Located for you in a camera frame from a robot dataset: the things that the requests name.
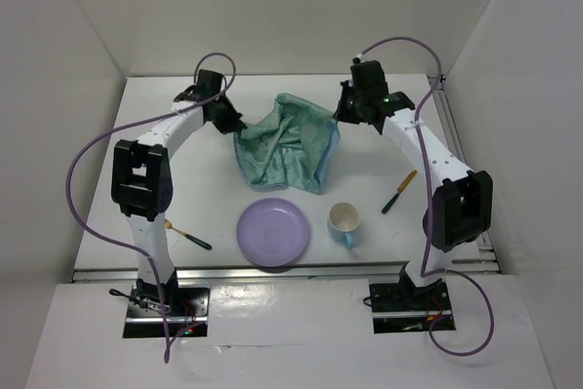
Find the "teal patterned satin cloth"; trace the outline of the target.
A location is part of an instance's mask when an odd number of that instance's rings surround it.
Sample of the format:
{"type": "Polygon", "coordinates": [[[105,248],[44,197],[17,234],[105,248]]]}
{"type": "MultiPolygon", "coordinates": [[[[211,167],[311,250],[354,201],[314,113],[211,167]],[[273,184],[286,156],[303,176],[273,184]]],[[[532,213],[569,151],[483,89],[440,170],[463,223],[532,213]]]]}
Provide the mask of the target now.
{"type": "Polygon", "coordinates": [[[333,113],[289,93],[273,110],[233,136],[236,160],[247,184],[258,190],[324,192],[328,166],[341,135],[333,113]]]}

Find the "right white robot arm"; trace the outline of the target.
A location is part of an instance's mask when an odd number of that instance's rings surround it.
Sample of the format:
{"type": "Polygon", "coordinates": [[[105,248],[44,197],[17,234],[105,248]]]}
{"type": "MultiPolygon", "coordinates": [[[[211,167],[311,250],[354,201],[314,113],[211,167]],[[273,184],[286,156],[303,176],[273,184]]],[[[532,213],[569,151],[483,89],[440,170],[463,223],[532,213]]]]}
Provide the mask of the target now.
{"type": "Polygon", "coordinates": [[[490,228],[493,180],[459,160],[419,117],[411,99],[403,92],[389,93],[385,83],[366,90],[343,81],[334,117],[373,126],[425,178],[425,244],[402,269],[397,288],[404,307],[419,308],[451,265],[455,248],[490,228]]]}

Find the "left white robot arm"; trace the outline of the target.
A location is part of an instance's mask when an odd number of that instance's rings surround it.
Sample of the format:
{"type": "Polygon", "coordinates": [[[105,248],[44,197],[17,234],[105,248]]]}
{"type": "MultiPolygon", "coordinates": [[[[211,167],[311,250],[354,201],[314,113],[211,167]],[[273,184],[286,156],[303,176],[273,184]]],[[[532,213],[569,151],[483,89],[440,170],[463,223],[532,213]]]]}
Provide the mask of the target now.
{"type": "Polygon", "coordinates": [[[165,228],[173,198],[170,160],[208,121],[222,134],[245,128],[241,113],[218,87],[194,85],[174,99],[169,118],[114,147],[111,197],[126,216],[135,245],[147,254],[138,264],[138,296],[160,315],[176,311],[180,296],[165,228]]]}

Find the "light blue mug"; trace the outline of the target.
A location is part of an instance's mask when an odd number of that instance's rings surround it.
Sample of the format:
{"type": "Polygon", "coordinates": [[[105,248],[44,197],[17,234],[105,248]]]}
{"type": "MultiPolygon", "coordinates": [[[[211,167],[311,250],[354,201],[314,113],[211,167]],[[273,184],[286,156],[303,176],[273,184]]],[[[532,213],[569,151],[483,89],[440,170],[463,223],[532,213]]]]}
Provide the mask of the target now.
{"type": "Polygon", "coordinates": [[[348,202],[334,204],[328,214],[327,230],[329,236],[351,250],[354,247],[354,233],[361,222],[359,210],[348,202]]]}

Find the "lilac plastic plate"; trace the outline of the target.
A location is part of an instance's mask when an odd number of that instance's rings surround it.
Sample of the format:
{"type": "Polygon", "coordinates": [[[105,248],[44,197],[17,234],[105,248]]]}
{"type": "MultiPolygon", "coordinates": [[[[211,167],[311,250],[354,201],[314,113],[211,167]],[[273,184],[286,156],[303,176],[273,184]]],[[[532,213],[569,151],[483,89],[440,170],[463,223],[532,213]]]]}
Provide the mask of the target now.
{"type": "Polygon", "coordinates": [[[297,260],[310,241],[304,213],[282,198],[265,198],[250,204],[240,215],[236,242],[243,256],[264,268],[279,268],[297,260]]]}

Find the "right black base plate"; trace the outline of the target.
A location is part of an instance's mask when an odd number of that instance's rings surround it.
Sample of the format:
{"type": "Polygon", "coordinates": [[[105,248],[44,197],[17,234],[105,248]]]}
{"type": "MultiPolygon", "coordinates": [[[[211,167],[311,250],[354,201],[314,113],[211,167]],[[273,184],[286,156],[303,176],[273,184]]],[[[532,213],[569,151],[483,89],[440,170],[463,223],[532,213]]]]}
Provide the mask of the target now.
{"type": "Polygon", "coordinates": [[[363,304],[373,312],[444,312],[452,305],[445,282],[424,288],[400,283],[372,283],[363,304]]]}

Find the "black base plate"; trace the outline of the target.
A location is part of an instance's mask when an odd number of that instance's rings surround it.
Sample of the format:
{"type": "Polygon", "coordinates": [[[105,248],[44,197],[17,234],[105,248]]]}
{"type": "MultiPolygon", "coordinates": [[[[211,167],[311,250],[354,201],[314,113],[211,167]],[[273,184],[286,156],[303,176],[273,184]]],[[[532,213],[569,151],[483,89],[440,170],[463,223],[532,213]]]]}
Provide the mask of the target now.
{"type": "MultiPolygon", "coordinates": [[[[128,302],[127,317],[129,319],[161,318],[162,307],[157,300],[140,297],[136,286],[130,292],[109,289],[111,296],[124,298],[128,302]]],[[[165,312],[170,320],[194,321],[208,315],[210,299],[209,288],[178,289],[172,304],[165,305],[165,312]]]]}
{"type": "Polygon", "coordinates": [[[400,283],[372,283],[363,304],[373,312],[444,312],[452,305],[445,282],[424,288],[400,283]]]}

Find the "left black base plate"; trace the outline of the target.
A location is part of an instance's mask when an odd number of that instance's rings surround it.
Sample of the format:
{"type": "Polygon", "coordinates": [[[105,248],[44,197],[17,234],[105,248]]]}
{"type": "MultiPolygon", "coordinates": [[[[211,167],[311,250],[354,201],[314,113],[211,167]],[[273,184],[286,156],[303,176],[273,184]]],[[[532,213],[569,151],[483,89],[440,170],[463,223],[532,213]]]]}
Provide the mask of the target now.
{"type": "MultiPolygon", "coordinates": [[[[162,307],[157,300],[140,297],[136,286],[130,292],[109,289],[111,296],[124,298],[128,302],[127,317],[129,319],[161,318],[162,307]]],[[[208,315],[210,299],[209,288],[178,289],[172,304],[165,305],[165,312],[170,320],[194,321],[208,315]]]]}

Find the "aluminium frame rail right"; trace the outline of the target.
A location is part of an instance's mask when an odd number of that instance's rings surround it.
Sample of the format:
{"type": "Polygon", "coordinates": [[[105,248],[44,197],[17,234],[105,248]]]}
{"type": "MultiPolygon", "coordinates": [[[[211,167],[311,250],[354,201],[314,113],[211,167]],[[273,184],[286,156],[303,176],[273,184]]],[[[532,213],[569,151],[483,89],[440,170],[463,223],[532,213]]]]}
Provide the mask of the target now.
{"type": "Polygon", "coordinates": [[[422,272],[429,276],[447,268],[455,248],[488,231],[493,180],[484,170],[470,169],[428,124],[422,132],[431,178],[431,198],[423,218],[422,272]]]}

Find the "aluminium frame rail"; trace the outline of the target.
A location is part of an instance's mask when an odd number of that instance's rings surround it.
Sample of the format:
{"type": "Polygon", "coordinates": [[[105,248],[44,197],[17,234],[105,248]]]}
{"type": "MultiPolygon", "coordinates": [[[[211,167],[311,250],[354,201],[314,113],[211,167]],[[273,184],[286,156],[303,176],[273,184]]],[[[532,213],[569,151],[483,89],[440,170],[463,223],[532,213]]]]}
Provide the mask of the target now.
{"type": "Polygon", "coordinates": [[[431,178],[431,198],[423,218],[422,272],[429,276],[447,268],[455,248],[488,231],[493,180],[484,170],[470,169],[428,124],[422,132],[431,178]]]}
{"type": "MultiPolygon", "coordinates": [[[[178,269],[177,276],[180,282],[372,278],[397,276],[402,267],[402,263],[309,265],[272,269],[219,267],[208,269],[178,269]]],[[[74,272],[72,282],[132,282],[136,278],[136,270],[78,270],[74,272]]]]}

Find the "aluminium frame rail front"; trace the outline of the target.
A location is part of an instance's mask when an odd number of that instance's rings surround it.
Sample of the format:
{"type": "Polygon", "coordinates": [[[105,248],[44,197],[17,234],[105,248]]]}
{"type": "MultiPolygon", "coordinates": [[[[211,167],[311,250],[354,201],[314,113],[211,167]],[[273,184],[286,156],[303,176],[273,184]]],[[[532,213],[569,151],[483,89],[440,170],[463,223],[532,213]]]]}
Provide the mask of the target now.
{"type": "MultiPolygon", "coordinates": [[[[272,269],[219,267],[208,269],[178,269],[177,276],[180,282],[372,278],[397,276],[402,267],[402,263],[309,265],[272,269]]],[[[136,270],[78,270],[74,272],[72,282],[132,282],[136,278],[136,270]]]]}

